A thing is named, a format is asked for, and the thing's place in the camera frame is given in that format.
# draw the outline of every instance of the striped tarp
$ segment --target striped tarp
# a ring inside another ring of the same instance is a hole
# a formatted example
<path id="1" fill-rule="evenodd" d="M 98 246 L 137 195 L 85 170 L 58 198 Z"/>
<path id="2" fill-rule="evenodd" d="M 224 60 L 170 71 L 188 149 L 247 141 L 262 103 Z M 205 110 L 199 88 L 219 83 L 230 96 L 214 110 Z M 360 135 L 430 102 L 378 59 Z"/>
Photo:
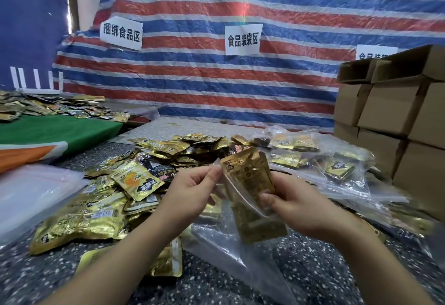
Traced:
<path id="1" fill-rule="evenodd" d="M 112 16 L 143 23 L 142 51 L 109 46 Z M 162 106 L 162 116 L 331 132 L 340 63 L 357 44 L 445 44 L 445 0 L 101 0 L 53 65 L 65 90 Z M 224 26 L 263 23 L 260 54 L 225 56 Z"/>

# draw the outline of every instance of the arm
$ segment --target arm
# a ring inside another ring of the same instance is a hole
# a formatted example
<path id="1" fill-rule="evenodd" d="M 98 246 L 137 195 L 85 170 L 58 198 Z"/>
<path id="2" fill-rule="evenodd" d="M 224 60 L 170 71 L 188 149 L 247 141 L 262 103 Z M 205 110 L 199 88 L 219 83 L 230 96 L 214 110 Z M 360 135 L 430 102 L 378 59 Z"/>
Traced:
<path id="1" fill-rule="evenodd" d="M 428 294 L 372 229 L 304 180 L 272 173 L 277 195 L 264 204 L 295 231 L 331 243 L 343 254 L 367 304 L 433 304 Z"/>
<path id="2" fill-rule="evenodd" d="M 41 305 L 124 304 L 162 249 L 204 210 L 221 172 L 179 172 L 153 215 Z"/>

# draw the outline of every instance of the sign with chinese text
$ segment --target sign with chinese text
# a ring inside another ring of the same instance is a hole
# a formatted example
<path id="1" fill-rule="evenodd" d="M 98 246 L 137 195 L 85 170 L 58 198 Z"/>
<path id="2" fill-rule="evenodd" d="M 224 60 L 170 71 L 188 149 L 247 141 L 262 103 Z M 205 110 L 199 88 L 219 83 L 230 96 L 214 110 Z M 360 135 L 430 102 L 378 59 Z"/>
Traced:
<path id="1" fill-rule="evenodd" d="M 122 18 L 112 17 L 101 23 L 101 41 L 142 50 L 142 23 Z"/>
<path id="2" fill-rule="evenodd" d="M 383 58 L 397 53 L 398 48 L 382 45 L 357 45 L 356 60 L 366 58 Z"/>
<path id="3" fill-rule="evenodd" d="M 224 27 L 226 55 L 254 55 L 259 53 L 262 24 Z"/>

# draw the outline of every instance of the cardboard box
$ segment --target cardboard box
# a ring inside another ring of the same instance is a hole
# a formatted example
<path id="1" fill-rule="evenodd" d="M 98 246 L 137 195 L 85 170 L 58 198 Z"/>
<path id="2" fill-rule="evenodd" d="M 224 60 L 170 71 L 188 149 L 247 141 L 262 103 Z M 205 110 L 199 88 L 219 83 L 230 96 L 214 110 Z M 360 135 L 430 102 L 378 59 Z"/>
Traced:
<path id="1" fill-rule="evenodd" d="M 338 70 L 337 83 L 370 83 L 376 61 L 377 59 L 361 59 L 342 63 Z"/>
<path id="2" fill-rule="evenodd" d="M 393 178 L 406 150 L 408 141 L 360 129 L 356 145 L 369 149 L 375 156 L 375 166 L 385 175 Z"/>
<path id="3" fill-rule="evenodd" d="M 445 81 L 445 46 L 425 45 L 382 58 L 374 66 L 371 83 L 390 79 Z"/>
<path id="4" fill-rule="evenodd" d="M 445 83 L 430 84 L 408 138 L 445 149 Z"/>
<path id="5" fill-rule="evenodd" d="M 372 86 L 370 84 L 343 85 L 338 90 L 334 120 L 349 126 L 357 126 Z"/>
<path id="6" fill-rule="evenodd" d="M 356 144 L 358 133 L 358 127 L 348 126 L 338 121 L 334 122 L 334 136 L 352 145 Z"/>
<path id="7" fill-rule="evenodd" d="M 407 136 L 425 98 L 429 82 L 421 79 L 378 82 L 371 89 L 358 127 Z"/>
<path id="8" fill-rule="evenodd" d="M 405 190 L 422 210 L 445 222 L 445 151 L 410 142 L 393 184 Z"/>

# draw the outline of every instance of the dark speckled surface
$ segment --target dark speckled surface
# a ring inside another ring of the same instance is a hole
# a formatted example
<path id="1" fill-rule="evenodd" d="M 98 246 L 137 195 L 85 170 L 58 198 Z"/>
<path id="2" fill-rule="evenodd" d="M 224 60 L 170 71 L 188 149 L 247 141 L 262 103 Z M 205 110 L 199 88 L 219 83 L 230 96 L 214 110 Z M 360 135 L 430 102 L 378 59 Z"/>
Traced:
<path id="1" fill-rule="evenodd" d="M 56 165 L 84 170 L 131 145 L 103 143 Z M 28 255 L 35 229 L 0 251 L 0 304 L 33 304 L 73 276 L 80 257 L 112 241 L 76 242 L 37 257 Z M 387 246 L 424 285 L 438 304 L 445 302 L 445 277 L 425 254 L 390 239 Z M 343 257 L 331 245 L 295 232 L 271 252 L 284 277 L 303 288 L 308 304 L 362 304 Z M 143 304 L 273 304 L 270 298 L 203 260 L 183 253 L 181 278 L 146 278 L 129 300 Z"/>

